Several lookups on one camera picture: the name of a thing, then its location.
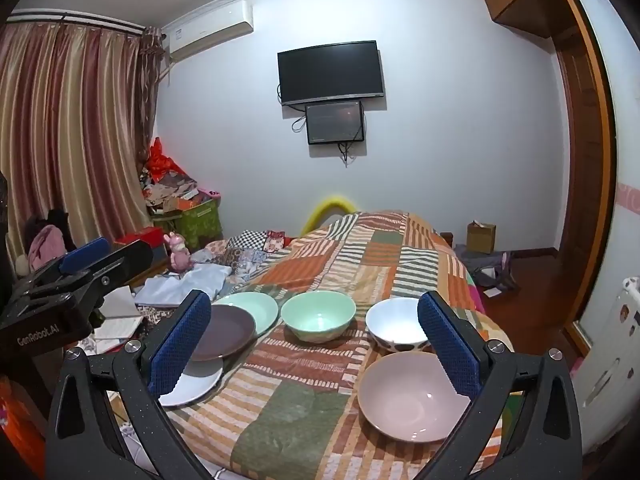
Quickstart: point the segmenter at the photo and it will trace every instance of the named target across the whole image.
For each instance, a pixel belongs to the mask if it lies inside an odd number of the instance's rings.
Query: patchwork blanket
[[[485,339],[509,340],[478,312],[470,278],[452,249],[416,216],[348,215],[270,254],[251,281],[282,304],[308,290],[349,294],[357,314],[328,344],[301,343],[280,322],[246,352],[222,386],[200,403],[168,411],[197,455],[248,478],[410,480],[439,442],[397,442],[370,426],[358,408],[363,371],[384,354],[364,316],[391,296],[437,290]],[[476,469],[498,451],[501,422]]]

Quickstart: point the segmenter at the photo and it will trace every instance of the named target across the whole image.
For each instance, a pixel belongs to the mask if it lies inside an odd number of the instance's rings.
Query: white panel with holes
[[[640,400],[640,278],[627,278],[607,325],[575,373],[582,451],[622,427]]]

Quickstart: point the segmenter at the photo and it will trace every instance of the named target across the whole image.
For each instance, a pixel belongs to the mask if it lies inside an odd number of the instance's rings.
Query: yellow arch
[[[318,224],[322,219],[322,215],[333,208],[342,209],[347,215],[355,213],[357,211],[355,206],[346,198],[343,198],[341,196],[331,196],[319,203],[318,207],[314,209],[314,211],[311,213],[311,216],[309,217],[309,220],[306,221],[305,226],[302,228],[302,234],[300,236],[304,236],[314,229],[317,229]]]

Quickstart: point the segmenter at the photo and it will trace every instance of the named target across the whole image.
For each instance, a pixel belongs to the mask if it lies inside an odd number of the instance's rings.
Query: metal bolt
[[[80,348],[78,346],[76,346],[75,348],[71,348],[70,350],[66,351],[66,358],[67,359],[71,359],[72,361],[74,359],[78,359],[80,357]]]
[[[504,343],[499,339],[491,339],[488,343],[489,350],[494,354],[501,354],[504,352]]]
[[[562,359],[562,352],[557,348],[552,348],[551,350],[549,350],[549,357],[551,357],[554,361],[559,361],[560,359]]]
[[[138,350],[140,350],[141,346],[142,343],[140,341],[138,341],[137,339],[132,339],[124,345],[124,351],[127,354],[135,354]]]

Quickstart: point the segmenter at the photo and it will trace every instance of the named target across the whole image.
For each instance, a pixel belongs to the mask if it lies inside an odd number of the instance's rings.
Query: air conditioner
[[[212,10],[169,31],[167,36],[171,60],[183,60],[253,31],[254,16],[251,6],[246,1]]]

